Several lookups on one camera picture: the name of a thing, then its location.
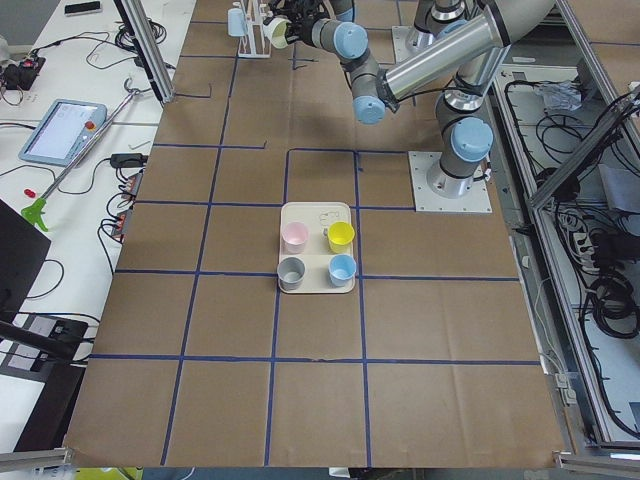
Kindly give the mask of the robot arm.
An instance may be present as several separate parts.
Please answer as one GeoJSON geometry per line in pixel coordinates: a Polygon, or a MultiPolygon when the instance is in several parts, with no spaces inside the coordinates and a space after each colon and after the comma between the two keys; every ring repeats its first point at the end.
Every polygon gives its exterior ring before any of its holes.
{"type": "Polygon", "coordinates": [[[366,29],[355,22],[353,1],[270,1],[268,8],[264,26],[274,47],[301,41],[335,54],[350,82],[356,119],[372,125],[384,118],[392,101],[378,85],[380,66],[366,29]]]}
{"type": "Polygon", "coordinates": [[[379,75],[379,98],[397,107],[420,87],[455,73],[451,89],[436,103],[444,148],[426,174],[434,193],[458,199],[471,189],[494,141],[492,128],[477,112],[509,47],[539,25],[554,5],[544,0],[487,1],[473,19],[379,75]]]}

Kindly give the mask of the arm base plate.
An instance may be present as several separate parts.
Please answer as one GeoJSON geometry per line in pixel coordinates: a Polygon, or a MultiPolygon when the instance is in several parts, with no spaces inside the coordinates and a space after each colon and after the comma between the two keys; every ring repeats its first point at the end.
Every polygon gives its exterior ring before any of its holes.
{"type": "Polygon", "coordinates": [[[440,152],[409,151],[415,211],[437,214],[490,214],[485,175],[478,166],[471,177],[457,179],[440,165],[440,152]]]}
{"type": "Polygon", "coordinates": [[[401,63],[411,56],[424,50],[431,39],[428,32],[423,32],[413,26],[393,26],[392,41],[395,62],[401,63]]]}

